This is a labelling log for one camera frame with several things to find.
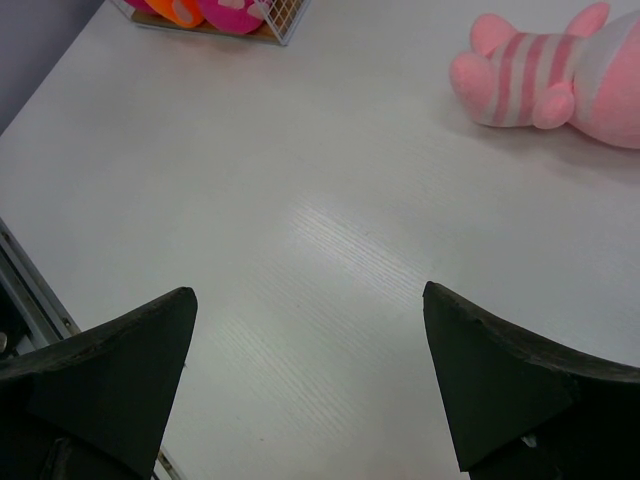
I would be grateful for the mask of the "boy doll orange pants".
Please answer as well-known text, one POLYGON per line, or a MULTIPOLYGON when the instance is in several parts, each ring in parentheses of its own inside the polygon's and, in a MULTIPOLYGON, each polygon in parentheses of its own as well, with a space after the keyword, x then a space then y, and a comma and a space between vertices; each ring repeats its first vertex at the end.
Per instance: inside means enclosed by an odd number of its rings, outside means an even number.
POLYGON ((160 16, 183 28, 194 28, 204 22, 196 0, 146 0, 160 16))

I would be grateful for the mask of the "aluminium rail frame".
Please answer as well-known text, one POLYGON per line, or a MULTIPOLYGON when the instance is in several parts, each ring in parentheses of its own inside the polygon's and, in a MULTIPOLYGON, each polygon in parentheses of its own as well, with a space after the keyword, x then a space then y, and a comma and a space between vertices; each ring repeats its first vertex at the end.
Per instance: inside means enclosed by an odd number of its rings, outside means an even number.
POLYGON ((1 224, 1 358, 48 347, 80 329, 11 230, 1 224))

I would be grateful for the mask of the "boy doll magenta pants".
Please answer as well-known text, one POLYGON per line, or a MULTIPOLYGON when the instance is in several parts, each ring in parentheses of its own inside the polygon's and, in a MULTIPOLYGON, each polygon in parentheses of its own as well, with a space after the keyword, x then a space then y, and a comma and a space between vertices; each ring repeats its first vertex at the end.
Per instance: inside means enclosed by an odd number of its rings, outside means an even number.
POLYGON ((125 2, 137 11, 155 14, 155 10, 145 0, 125 0, 125 2))

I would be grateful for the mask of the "pink pig plush top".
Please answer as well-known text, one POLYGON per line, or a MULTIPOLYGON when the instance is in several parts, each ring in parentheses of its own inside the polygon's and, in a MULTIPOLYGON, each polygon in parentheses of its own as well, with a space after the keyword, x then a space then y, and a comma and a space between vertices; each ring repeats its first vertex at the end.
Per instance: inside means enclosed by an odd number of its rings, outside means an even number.
POLYGON ((594 3, 555 34, 479 16, 469 50, 449 67, 456 98, 481 125, 569 124, 602 143, 638 149, 639 14, 611 20, 609 13, 608 3, 594 3))

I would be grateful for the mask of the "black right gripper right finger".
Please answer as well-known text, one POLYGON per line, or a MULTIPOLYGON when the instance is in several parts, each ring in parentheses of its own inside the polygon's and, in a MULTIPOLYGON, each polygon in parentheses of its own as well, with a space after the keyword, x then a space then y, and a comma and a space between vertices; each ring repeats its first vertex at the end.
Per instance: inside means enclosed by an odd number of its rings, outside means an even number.
POLYGON ((445 286, 427 341, 461 471, 472 479, 636 479, 639 370, 505 321, 445 286))

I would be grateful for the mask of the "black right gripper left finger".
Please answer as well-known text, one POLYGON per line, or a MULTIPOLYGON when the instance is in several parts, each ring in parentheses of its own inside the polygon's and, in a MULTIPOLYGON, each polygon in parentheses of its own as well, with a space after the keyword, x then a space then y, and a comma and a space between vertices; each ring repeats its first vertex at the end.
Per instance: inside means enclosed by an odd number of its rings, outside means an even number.
POLYGON ((181 287, 2 361, 2 478, 151 478, 197 309, 181 287))

